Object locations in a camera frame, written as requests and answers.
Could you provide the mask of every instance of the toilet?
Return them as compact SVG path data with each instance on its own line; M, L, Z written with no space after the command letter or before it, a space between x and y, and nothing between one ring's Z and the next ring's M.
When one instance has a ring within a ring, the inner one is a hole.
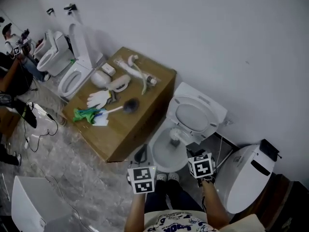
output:
M91 49L83 25L71 24L69 36L76 62L70 67L58 86L59 96L67 101L73 98L96 68L106 61L102 53Z
M74 59L73 53L69 49L68 42L62 32L54 34L48 30L48 39L51 48L42 56L37 69L41 72L48 72L52 76L57 76Z
M157 169L171 173L187 165L184 142L200 144L217 131L226 113L220 104L182 82L169 102L165 120L148 144ZM182 132L183 139L178 146L170 143L170 131L174 128Z
M263 191L277 160L278 151L272 150L268 142L249 145L230 155L219 169L214 185L229 213L243 211Z
M44 54L52 47L49 41L48 33L46 32L44 34L43 41L37 48L34 50L34 57L37 58L38 60L41 60L41 58L44 56Z

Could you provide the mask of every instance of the white wall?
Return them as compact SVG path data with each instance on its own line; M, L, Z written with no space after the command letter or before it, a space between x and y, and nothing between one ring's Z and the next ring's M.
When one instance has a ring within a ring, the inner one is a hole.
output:
M126 46L221 103L237 144L268 139L276 172L309 186L309 0L40 0L67 32L72 2L107 55Z
M12 33L21 34L24 30L30 30L30 38L38 41L43 37L49 27L48 15L44 12L38 0L0 0L0 16L3 16L4 23L0 27L0 50L3 51L4 38L3 27L13 22Z

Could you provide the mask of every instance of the white t-shirt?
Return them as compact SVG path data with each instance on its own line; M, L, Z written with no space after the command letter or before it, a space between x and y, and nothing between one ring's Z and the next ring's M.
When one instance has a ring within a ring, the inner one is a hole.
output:
M218 232L200 211L165 210L145 214L144 232ZM220 232L265 232L256 215L250 215L220 229Z
M16 34L12 34L12 37L10 39L5 40L5 48L8 53L11 53L13 51L13 48L17 46L16 42L21 37L17 36Z

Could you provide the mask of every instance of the white glove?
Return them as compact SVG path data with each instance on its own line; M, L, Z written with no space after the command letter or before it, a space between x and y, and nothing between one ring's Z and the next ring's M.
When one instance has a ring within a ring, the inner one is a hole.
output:
M108 90L99 91L94 94L90 94L87 102L87 107L96 106L97 109L101 109L105 106L107 100L111 97Z

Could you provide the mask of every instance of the tile floor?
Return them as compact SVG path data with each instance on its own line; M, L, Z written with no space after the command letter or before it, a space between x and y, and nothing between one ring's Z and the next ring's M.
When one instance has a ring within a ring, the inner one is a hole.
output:
M37 128L33 129L27 123L25 125L27 136L30 136L30 146L35 149L38 135L45 133L47 129L53 133L56 125L44 112L37 109L33 112L38 120ZM119 163L103 162L70 124L59 126L55 136L42 137L36 153L29 147L25 149L25 142L24 121L21 119L7 142L7 147L10 152L17 151L22 154L22 165L16 167L0 162L0 174L3 173L5 177L10 197L16 175L53 176L59 183L66 202L78 210L83 224L91 231L123 231L133 195L126 181L129 160ZM212 152L216 159L220 139L213 135L201 146ZM220 160L230 150L231 147L223 142ZM201 189L197 187L196 180L190 176L188 169L182 169L180 176L183 188L200 203ZM60 195L55 181L48 179L54 183L54 189ZM11 203L6 198L2 178L0 183L0 214L9 215ZM87 231L80 224L75 212L73 213L70 227L66 231Z

